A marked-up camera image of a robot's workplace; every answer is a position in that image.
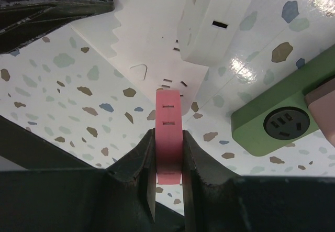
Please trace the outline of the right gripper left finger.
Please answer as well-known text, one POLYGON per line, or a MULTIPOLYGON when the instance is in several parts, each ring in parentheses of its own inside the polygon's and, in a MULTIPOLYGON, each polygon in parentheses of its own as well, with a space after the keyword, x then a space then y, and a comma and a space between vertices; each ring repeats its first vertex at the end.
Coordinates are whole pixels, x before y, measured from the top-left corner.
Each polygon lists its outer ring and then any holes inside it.
POLYGON ((1 118, 1 231, 151 231, 154 131, 106 169, 1 118))

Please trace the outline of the beige pink plug adapter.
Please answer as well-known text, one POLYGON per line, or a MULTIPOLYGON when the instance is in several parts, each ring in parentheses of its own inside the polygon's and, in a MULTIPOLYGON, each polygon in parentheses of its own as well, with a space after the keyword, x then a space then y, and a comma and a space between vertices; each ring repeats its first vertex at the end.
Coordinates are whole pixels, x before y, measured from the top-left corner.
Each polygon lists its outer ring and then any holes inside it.
POLYGON ((317 126, 334 146, 334 79, 322 83, 309 92, 304 100, 317 126))

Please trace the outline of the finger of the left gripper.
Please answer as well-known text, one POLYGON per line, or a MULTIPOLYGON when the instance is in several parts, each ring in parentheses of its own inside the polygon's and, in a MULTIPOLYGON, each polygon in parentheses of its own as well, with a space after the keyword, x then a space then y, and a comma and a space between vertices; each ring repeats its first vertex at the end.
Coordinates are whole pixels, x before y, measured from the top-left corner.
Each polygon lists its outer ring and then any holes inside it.
POLYGON ((17 51, 75 20, 114 10, 114 0, 1 0, 1 53, 17 51))

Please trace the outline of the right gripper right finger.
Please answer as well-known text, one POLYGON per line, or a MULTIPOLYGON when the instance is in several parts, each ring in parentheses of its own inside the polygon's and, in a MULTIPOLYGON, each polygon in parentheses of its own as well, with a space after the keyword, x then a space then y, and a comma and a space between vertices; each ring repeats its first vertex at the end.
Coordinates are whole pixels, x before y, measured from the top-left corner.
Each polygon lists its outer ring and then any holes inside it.
POLYGON ((334 231, 334 178, 240 176, 183 131, 186 231, 334 231))

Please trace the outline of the white plug adapter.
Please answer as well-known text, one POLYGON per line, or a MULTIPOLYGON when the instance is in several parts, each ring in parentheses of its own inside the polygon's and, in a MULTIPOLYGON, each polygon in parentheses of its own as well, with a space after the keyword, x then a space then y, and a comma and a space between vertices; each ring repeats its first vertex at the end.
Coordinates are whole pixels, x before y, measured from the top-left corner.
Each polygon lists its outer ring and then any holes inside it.
POLYGON ((182 60, 218 64, 230 46, 252 0, 186 0, 177 27, 182 60))

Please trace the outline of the white triangular power strip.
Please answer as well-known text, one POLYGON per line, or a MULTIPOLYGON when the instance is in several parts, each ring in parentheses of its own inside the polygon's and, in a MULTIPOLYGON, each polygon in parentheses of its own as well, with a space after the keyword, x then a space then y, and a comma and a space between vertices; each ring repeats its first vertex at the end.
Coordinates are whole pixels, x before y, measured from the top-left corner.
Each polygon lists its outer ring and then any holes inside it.
POLYGON ((151 101, 159 89, 178 90, 185 115, 199 109, 196 94, 207 73, 181 58, 177 26, 185 1, 114 0, 114 11, 72 28, 151 101))

